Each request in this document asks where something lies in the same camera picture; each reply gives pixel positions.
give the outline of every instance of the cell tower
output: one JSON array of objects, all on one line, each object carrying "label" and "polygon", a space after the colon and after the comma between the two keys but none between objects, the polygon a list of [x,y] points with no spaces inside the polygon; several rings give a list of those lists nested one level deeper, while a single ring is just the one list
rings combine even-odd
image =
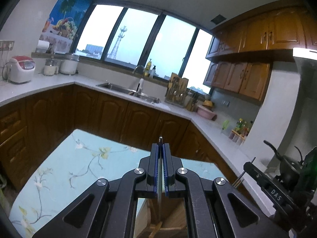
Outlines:
[{"label": "cell tower", "polygon": [[121,39],[124,38],[124,34],[126,31],[127,31],[127,27],[126,26],[123,26],[121,29],[120,29],[120,34],[118,35],[118,39],[115,43],[115,46],[112,48],[112,51],[110,54],[108,54],[108,58],[110,59],[115,59],[117,57],[117,52],[118,52],[118,48],[119,48],[119,45],[120,45],[120,42],[121,42]]}]

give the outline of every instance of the window pane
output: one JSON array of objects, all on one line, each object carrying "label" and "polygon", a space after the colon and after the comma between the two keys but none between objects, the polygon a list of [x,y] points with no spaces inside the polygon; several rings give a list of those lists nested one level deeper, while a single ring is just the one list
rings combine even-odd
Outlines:
[{"label": "window pane", "polygon": [[128,9],[109,47],[106,61],[135,68],[158,15]]},{"label": "window pane", "polygon": [[76,54],[100,59],[123,7],[97,5],[79,39]]},{"label": "window pane", "polygon": [[169,80],[172,72],[179,73],[195,29],[186,22],[166,16],[148,57],[148,60],[152,59],[152,65],[156,65],[159,77]]},{"label": "window pane", "polygon": [[203,85],[203,81],[207,74],[210,61],[206,59],[208,47],[210,45],[212,35],[203,30],[199,30],[193,50],[188,59],[183,78],[188,80],[188,88],[193,88],[199,93],[209,93],[210,87]]}]

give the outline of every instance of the kitchen sink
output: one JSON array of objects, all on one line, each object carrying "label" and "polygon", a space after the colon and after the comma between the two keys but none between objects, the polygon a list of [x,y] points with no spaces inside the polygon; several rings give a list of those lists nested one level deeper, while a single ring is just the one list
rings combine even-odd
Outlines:
[{"label": "kitchen sink", "polygon": [[96,85],[98,87],[102,87],[102,88],[106,88],[106,89],[110,89],[110,90],[114,90],[114,91],[117,91],[117,92],[121,92],[121,93],[124,93],[124,94],[128,94],[130,96],[135,96],[139,99],[142,99],[144,101],[147,101],[149,103],[155,103],[155,104],[159,104],[161,101],[159,98],[156,98],[156,97],[150,97],[148,96],[147,94],[144,94],[144,93],[140,93],[140,94],[136,94],[136,91],[133,90],[133,89],[129,89],[129,88],[125,88],[125,87],[122,87],[122,86],[119,86],[119,85],[116,85],[116,84],[112,84],[112,83],[103,83],[103,84],[99,84],[99,85]]}]

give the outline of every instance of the faucet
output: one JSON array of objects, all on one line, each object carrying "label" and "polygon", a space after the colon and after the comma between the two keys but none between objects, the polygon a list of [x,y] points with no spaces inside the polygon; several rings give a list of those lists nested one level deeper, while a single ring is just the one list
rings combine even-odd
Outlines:
[{"label": "faucet", "polygon": [[145,73],[145,69],[144,69],[144,66],[142,65],[138,65],[132,72],[132,74],[135,74],[135,73],[138,73],[138,74],[141,74],[142,77],[140,78],[139,80],[139,83],[137,85],[137,90],[136,92],[133,94],[133,96],[137,96],[138,94],[141,94],[142,93],[142,88],[143,88],[143,81],[144,81],[144,73]]}]

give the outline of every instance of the silver screw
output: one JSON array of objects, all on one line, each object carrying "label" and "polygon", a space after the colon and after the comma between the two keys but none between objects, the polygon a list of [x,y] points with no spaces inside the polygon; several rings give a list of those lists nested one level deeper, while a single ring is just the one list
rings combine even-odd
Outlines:
[{"label": "silver screw", "polygon": [[105,186],[107,184],[107,180],[104,178],[98,179],[97,180],[97,185],[98,186]]},{"label": "silver screw", "polygon": [[216,178],[216,184],[218,185],[224,185],[226,183],[226,179],[222,178],[222,177],[218,177]]},{"label": "silver screw", "polygon": [[134,172],[137,174],[137,175],[141,175],[144,173],[144,169],[143,168],[135,168],[134,169]]},{"label": "silver screw", "polygon": [[186,174],[188,172],[188,170],[186,168],[184,168],[184,167],[181,167],[181,168],[177,169],[177,172],[179,174],[184,175],[184,174]]}]

